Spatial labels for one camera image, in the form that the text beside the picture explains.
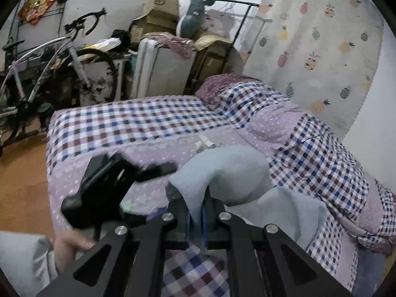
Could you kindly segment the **person's left hand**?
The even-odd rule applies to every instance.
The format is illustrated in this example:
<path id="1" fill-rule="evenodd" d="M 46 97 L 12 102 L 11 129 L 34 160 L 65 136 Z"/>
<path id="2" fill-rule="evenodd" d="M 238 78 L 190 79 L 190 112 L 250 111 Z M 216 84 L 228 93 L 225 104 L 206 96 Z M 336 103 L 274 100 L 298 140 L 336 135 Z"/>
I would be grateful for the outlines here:
<path id="1" fill-rule="evenodd" d="M 54 240 L 54 264 L 58 273 L 62 273 L 74 262 L 78 251 L 88 251 L 95 243 L 79 231 L 68 229 L 57 233 Z"/>

